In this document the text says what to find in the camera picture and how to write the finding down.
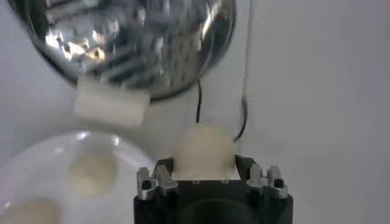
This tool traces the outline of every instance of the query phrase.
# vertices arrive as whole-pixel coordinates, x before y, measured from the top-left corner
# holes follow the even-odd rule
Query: reflective metal surface
[[[153,99],[192,85],[223,55],[235,0],[9,0],[32,42],[65,77]]]

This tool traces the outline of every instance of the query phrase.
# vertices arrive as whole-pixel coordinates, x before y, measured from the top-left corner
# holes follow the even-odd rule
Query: dough ball
[[[69,183],[76,194],[100,195],[115,181],[116,164],[113,157],[103,153],[82,155],[69,169]]]
[[[46,199],[36,199],[23,205],[10,206],[0,217],[0,224],[56,224],[56,205]]]
[[[176,180],[229,180],[235,171],[233,138],[212,126],[197,125],[172,157]]]

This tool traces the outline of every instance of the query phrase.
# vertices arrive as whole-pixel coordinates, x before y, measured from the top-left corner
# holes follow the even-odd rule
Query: white backdrop
[[[243,152],[296,224],[389,223],[390,1],[253,0]]]

